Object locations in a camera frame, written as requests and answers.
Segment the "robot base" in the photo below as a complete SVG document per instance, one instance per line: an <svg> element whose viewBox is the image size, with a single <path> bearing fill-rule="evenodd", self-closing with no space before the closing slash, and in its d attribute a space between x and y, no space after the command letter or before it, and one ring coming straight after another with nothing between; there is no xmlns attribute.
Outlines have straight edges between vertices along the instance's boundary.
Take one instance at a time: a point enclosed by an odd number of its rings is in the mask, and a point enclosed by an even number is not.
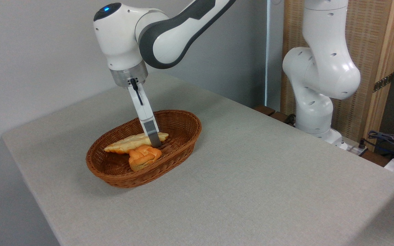
<svg viewBox="0 0 394 246"><path fill-rule="evenodd" d="M317 138L324 140L327 143L335 145L341 149L347 150L347 144L343 141L343 137L338 131L330 128L328 131L320 134L311 134Z"/></svg>

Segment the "wicker basket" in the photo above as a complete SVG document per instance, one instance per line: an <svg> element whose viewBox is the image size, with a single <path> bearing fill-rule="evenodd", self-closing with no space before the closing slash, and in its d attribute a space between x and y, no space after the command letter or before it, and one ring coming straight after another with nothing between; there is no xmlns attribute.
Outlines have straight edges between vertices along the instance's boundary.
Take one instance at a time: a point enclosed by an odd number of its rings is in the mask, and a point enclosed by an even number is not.
<svg viewBox="0 0 394 246"><path fill-rule="evenodd" d="M147 184L186 160L201 132L200 120L183 110L162 110L154 113L159 130L169 134L159 148L162 156L151 166L134 172L128 154L105 152L103 149L120 139L144 132L138 118L118 126L95 141L86 154L89 170L106 183L121 188Z"/></svg>

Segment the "black cable bundle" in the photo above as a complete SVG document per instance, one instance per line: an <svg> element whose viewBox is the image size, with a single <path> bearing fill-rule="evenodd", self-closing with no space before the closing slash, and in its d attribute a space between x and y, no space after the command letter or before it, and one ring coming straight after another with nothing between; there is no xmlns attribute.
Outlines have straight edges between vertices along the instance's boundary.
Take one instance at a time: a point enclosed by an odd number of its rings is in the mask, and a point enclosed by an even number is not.
<svg viewBox="0 0 394 246"><path fill-rule="evenodd" d="M377 139L378 140L377 144L371 143L364 138L361 139L360 144L364 144L364 142L366 142L372 146L375 146L375 148L377 148L379 150L387 152L388 154L394 154L394 150L385 148L383 146L384 143L389 143L394 146L394 135L393 134L384 134L384 133L378 132L378 131L369 131L368 135L369 135L369 137L368 137L369 139Z"/></svg>

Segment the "bread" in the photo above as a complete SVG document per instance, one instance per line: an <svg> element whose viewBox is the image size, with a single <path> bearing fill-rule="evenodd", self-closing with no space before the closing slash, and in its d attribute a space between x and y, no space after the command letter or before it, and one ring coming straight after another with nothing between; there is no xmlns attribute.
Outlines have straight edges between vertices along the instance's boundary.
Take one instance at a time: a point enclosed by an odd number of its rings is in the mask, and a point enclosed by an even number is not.
<svg viewBox="0 0 394 246"><path fill-rule="evenodd" d="M168 135L168 133L158 132L159 140L161 142L165 142L165 140L168 138ZM106 146L106 148L104 148L104 151L113 152L116 154L128 154L131 149L136 149L141 145L151 146L150 139L144 133L132 135L126 137L125 139L121 139L115 143L112 143Z"/></svg>
<svg viewBox="0 0 394 246"><path fill-rule="evenodd" d="M150 145L141 145L134 150L130 150L129 155L130 168L133 171L139 171L153 164L161 157L162 152Z"/></svg>

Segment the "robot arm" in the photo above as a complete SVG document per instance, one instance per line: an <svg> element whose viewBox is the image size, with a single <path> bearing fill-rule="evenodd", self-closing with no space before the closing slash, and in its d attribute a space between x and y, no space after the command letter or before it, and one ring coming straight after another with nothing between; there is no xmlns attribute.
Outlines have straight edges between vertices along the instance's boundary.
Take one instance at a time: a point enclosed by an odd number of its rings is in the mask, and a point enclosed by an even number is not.
<svg viewBox="0 0 394 246"><path fill-rule="evenodd" d="M134 8L112 3L94 16L94 29L112 77L127 87L142 128L152 146L161 145L159 131L144 84L145 63L166 69L177 65L189 46L235 0L194 0L180 14L168 18L155 8Z"/></svg>
<svg viewBox="0 0 394 246"><path fill-rule="evenodd" d="M294 48L283 61L296 99L296 128L341 148L341 134L330 127L330 98L346 99L360 83L345 39L347 4L348 0L305 0L302 34L310 48Z"/></svg>

